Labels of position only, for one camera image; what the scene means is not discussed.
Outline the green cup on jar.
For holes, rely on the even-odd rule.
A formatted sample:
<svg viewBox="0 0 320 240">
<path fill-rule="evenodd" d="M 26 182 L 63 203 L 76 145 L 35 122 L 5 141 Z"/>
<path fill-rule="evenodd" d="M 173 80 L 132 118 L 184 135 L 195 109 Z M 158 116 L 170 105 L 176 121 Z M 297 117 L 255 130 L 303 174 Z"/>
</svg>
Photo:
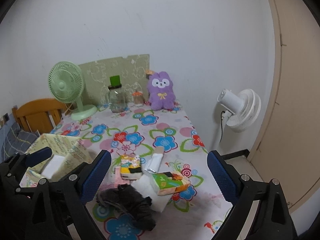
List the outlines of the green cup on jar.
<svg viewBox="0 0 320 240">
<path fill-rule="evenodd" d="M 110 86 L 111 87 L 119 87 L 121 86 L 120 76 L 115 75 L 110 77 Z"/>
</svg>

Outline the blue plaid pillow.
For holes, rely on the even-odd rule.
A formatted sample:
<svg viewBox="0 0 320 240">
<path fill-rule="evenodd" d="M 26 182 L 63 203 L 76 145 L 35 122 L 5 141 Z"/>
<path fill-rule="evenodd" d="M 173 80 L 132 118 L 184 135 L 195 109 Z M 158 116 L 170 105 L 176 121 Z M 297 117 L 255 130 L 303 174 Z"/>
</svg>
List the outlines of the blue plaid pillow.
<svg viewBox="0 0 320 240">
<path fill-rule="evenodd" d="M 18 123 L 1 131 L 1 162 L 15 153 L 24 154 L 39 137 L 38 132 L 26 132 Z"/>
</svg>

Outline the wall power socket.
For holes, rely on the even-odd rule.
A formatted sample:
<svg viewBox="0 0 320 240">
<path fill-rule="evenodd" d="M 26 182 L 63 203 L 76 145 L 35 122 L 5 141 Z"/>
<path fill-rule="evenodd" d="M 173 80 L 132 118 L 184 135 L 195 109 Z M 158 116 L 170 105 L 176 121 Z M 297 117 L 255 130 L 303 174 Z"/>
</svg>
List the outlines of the wall power socket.
<svg viewBox="0 0 320 240">
<path fill-rule="evenodd" d="M 6 113 L 4 116 L 3 116 L 3 119 L 5 122 L 8 122 L 9 121 L 9 115 L 8 113 Z"/>
</svg>

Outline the white standing fan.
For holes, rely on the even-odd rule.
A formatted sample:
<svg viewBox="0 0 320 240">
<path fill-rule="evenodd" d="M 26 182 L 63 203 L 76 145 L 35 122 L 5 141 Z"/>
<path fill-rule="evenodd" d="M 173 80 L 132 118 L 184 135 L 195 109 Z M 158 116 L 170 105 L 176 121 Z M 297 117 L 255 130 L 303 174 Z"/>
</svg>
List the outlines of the white standing fan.
<svg viewBox="0 0 320 240">
<path fill-rule="evenodd" d="M 249 88 L 238 94 L 223 89 L 217 97 L 217 103 L 223 107 L 223 110 L 219 116 L 219 136 L 214 140 L 215 150 L 223 139 L 226 127 L 235 133 L 241 133 L 257 120 L 261 111 L 260 96 Z"/>
</svg>

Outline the dark grey cloth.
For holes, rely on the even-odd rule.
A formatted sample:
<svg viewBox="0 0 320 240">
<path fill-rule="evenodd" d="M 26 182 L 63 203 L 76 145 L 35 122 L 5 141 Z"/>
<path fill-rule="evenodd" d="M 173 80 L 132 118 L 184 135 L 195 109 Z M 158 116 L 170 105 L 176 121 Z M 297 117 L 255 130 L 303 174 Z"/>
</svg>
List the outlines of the dark grey cloth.
<svg viewBox="0 0 320 240">
<path fill-rule="evenodd" d="M 130 184 L 100 191 L 96 200 L 103 207 L 113 206 L 129 215 L 135 228 L 152 231 L 156 226 L 152 216 L 152 199 L 149 196 L 143 197 Z"/>
</svg>

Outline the pink tissue pack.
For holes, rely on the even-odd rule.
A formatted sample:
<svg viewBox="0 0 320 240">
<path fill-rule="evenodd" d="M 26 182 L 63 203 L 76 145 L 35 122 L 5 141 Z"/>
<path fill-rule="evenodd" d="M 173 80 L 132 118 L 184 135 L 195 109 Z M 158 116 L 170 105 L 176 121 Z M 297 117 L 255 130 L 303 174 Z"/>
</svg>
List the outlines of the pink tissue pack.
<svg viewBox="0 0 320 240">
<path fill-rule="evenodd" d="M 121 172 L 120 172 L 120 166 L 117 166 L 115 168 L 115 173 L 114 173 L 115 177 L 114 177 L 114 186 L 118 187 L 119 185 L 125 185 L 128 184 L 130 185 L 130 181 L 129 180 L 124 180 L 121 177 Z"/>
</svg>

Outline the wooden chair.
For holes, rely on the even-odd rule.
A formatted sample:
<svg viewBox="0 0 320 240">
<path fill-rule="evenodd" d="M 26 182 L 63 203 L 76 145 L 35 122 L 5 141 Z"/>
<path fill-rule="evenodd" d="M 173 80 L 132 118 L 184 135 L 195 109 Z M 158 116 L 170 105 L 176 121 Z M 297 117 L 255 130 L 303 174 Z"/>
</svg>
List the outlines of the wooden chair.
<svg viewBox="0 0 320 240">
<path fill-rule="evenodd" d="M 42 134 L 53 130 L 66 110 L 67 106 L 56 99 L 37 99 L 21 107 L 13 107 L 12 114 L 24 131 Z"/>
</svg>

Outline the purple plush bunny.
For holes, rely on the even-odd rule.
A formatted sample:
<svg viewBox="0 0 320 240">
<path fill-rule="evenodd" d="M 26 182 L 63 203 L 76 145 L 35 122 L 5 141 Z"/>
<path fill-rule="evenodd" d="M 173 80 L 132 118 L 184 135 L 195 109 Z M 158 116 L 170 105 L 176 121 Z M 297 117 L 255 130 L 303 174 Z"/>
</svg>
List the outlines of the purple plush bunny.
<svg viewBox="0 0 320 240">
<path fill-rule="evenodd" d="M 149 77 L 147 89 L 152 110 L 171 110 L 174 108 L 176 96 L 173 91 L 173 82 L 167 72 L 152 74 Z"/>
</svg>

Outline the green desk fan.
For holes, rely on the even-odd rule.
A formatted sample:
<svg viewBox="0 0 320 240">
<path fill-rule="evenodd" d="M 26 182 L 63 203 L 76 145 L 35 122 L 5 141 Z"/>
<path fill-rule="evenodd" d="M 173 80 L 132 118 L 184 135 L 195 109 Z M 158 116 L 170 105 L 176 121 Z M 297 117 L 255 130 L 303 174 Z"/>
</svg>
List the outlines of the green desk fan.
<svg viewBox="0 0 320 240">
<path fill-rule="evenodd" d="M 51 94 L 62 103 L 76 103 L 76 109 L 71 112 L 71 119 L 79 121 L 97 112 L 95 105 L 84 105 L 82 94 L 85 79 L 80 67 L 68 61 L 55 64 L 49 72 L 48 87 Z"/>
</svg>

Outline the beige door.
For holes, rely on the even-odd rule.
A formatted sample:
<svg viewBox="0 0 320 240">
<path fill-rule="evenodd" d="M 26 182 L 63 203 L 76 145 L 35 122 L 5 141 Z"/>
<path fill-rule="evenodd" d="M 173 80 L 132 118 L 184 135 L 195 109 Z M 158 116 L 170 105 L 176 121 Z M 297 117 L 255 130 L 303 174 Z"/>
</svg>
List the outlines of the beige door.
<svg viewBox="0 0 320 240">
<path fill-rule="evenodd" d="M 279 180 L 290 211 L 319 189 L 319 25 L 303 0 L 268 0 L 275 42 L 271 94 L 249 161 Z"/>
</svg>

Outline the yellow tissue pack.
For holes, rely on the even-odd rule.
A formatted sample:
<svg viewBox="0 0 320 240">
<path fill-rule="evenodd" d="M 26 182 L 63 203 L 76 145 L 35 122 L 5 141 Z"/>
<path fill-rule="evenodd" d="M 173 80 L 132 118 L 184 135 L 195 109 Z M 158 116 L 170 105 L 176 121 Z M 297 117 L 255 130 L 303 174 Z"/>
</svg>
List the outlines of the yellow tissue pack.
<svg viewBox="0 0 320 240">
<path fill-rule="evenodd" d="M 123 180 L 138 180 L 143 175 L 140 157 L 135 154 L 121 155 L 120 175 Z"/>
</svg>

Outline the glass mason jar mug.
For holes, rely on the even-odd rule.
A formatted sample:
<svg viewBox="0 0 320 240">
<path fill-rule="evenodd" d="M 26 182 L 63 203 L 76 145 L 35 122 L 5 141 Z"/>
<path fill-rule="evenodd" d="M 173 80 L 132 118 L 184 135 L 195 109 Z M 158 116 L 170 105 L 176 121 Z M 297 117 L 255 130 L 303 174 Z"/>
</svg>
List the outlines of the glass mason jar mug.
<svg viewBox="0 0 320 240">
<path fill-rule="evenodd" d="M 125 111 L 126 99 L 122 85 L 108 87 L 108 104 L 113 113 L 121 113 Z"/>
</svg>

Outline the toothpick jar orange lid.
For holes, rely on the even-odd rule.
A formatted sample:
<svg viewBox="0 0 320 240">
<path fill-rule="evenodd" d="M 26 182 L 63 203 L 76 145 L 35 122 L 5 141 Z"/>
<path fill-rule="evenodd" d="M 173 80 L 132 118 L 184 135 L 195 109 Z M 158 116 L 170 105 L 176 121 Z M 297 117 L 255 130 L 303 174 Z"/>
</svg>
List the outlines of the toothpick jar orange lid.
<svg viewBox="0 0 320 240">
<path fill-rule="evenodd" d="M 144 105 L 144 96 L 143 93 L 140 91 L 135 91 L 132 93 L 133 101 L 136 106 Z"/>
</svg>

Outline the green orange tissue pack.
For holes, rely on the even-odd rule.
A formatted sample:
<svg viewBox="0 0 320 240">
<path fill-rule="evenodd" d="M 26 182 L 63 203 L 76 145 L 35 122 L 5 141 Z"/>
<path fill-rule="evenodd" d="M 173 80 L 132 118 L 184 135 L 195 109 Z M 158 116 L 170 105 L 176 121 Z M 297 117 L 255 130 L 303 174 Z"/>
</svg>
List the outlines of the green orange tissue pack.
<svg viewBox="0 0 320 240">
<path fill-rule="evenodd" d="M 151 176 L 150 183 L 158 196 L 185 191 L 191 184 L 189 178 L 180 172 L 155 173 Z"/>
</svg>

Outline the floral tablecloth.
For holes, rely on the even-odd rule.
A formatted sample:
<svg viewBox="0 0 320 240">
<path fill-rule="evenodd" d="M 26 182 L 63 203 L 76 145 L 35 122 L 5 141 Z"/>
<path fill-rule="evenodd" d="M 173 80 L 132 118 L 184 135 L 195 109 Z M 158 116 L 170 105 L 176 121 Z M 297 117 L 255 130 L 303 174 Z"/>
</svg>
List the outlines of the floral tablecloth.
<svg viewBox="0 0 320 240">
<path fill-rule="evenodd" d="M 114 182 L 122 155 L 135 153 L 145 165 L 158 146 L 164 148 L 160 171 L 180 172 L 190 180 L 188 188 L 173 194 L 155 215 L 152 231 L 136 229 L 128 215 L 89 202 L 87 208 L 106 239 L 211 239 L 231 210 L 207 166 L 205 145 L 179 103 L 161 111 L 129 105 L 118 114 L 102 105 L 87 119 L 63 118 L 53 133 L 79 137 L 94 153 L 111 153 L 102 189 Z"/>
</svg>

